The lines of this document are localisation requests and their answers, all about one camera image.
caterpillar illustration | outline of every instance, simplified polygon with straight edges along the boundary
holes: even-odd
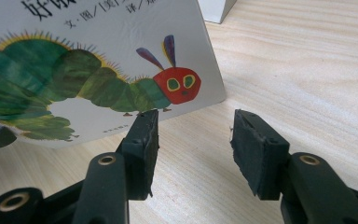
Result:
[[[193,70],[176,67],[173,35],[162,48],[172,67],[165,69],[144,48],[137,53],[161,71],[129,80],[90,48],[74,48],[51,34],[13,35],[0,41],[0,123],[36,140],[72,141],[70,121],[55,117],[49,106],[68,98],[123,112],[169,110],[193,100],[201,80]]]

light wood surface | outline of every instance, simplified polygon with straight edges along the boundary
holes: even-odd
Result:
[[[238,0],[206,23],[227,99],[159,124],[153,198],[132,223],[282,223],[279,202],[253,196],[232,159],[234,110],[252,111],[291,143],[323,157],[358,189],[358,1]],[[49,196],[83,179],[89,161],[125,136],[64,149],[0,149],[0,194]]]

metal ring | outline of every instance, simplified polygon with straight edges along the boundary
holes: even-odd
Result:
[[[98,160],[98,163],[101,165],[109,165],[116,161],[116,157],[114,156],[104,156]]]
[[[318,159],[316,159],[310,155],[300,156],[300,159],[308,165],[319,165],[321,163]]]
[[[19,201],[11,204],[10,201],[12,201],[14,199],[19,199]],[[0,211],[1,212],[10,212],[10,211],[16,210],[16,209],[20,208],[21,206],[25,205],[29,199],[30,199],[30,195],[28,192],[20,192],[20,193],[15,193],[13,195],[10,195],[9,197],[4,199],[0,203]]]

red caterpillar head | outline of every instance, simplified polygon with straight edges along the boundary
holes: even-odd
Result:
[[[153,79],[172,104],[179,105],[196,98],[200,90],[201,79],[191,69],[176,67],[173,35],[166,36],[163,42],[163,51],[172,68],[164,70],[158,60],[147,49],[140,48],[136,51],[141,57],[161,69],[161,72],[155,75]]]

